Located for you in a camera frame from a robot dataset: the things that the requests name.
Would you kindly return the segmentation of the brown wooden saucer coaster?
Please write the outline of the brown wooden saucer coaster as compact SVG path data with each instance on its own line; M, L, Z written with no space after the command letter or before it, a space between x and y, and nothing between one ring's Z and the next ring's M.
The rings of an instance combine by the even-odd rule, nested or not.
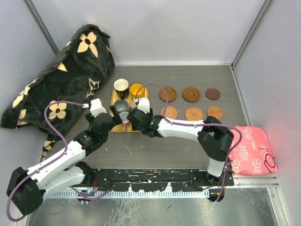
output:
M201 98L200 91L195 87L187 87L182 92L182 97L191 103L197 102Z
M164 91L160 91L159 97L162 101L168 99L168 102L173 102L177 98L177 91L172 87L164 87Z

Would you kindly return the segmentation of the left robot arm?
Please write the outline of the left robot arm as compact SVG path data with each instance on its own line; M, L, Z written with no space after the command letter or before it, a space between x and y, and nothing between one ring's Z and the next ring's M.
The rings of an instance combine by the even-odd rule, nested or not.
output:
M12 172L6 191L7 215L13 203L23 216L33 213L54 193L78 184L90 186L94 171L83 159L108 140L109 131L122 123L117 112L110 115L103 107L86 115L89 129L79 133L70 143L47 160L28 169Z

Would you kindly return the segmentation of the woven rattan coaster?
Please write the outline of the woven rattan coaster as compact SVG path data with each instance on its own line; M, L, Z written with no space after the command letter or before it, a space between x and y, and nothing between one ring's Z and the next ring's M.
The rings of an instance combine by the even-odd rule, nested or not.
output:
M199 121L203 119L203 112L197 107L187 108L184 115L188 121Z
M174 107L172 107L172 106L168 106L167 108L163 107L160 111L160 115L163 116L164 110L166 110L165 111L165 116L167 118L170 118L170 119L176 119L177 118L178 112Z

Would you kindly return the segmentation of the dark wooden coaster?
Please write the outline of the dark wooden coaster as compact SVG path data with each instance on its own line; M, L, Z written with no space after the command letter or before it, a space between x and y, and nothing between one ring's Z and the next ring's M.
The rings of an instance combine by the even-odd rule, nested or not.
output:
M206 90L206 97L210 100L218 100L221 97L221 93L216 88L208 88Z

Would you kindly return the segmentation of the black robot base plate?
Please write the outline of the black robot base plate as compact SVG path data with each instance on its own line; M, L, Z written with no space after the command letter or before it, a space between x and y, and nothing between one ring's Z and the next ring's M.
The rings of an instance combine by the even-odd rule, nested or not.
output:
M95 186L98 191L162 192L170 185L173 192L194 192L221 183L222 178L209 181L207 172L200 169L94 169L79 186Z

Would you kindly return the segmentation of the light wooden coaster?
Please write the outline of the light wooden coaster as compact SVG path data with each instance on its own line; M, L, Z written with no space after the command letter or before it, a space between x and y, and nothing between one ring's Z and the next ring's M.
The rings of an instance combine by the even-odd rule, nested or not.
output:
M218 106L211 106L207 109L207 115L213 116L216 119L221 119L223 116L222 109Z

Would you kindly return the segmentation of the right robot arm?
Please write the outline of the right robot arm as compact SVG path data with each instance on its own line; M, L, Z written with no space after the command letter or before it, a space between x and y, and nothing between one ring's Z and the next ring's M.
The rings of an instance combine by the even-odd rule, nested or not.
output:
M222 173L234 134L215 117L208 116L204 121L172 120L135 108L127 119L149 137L176 137L199 142L209 157L207 182L215 186L223 180Z

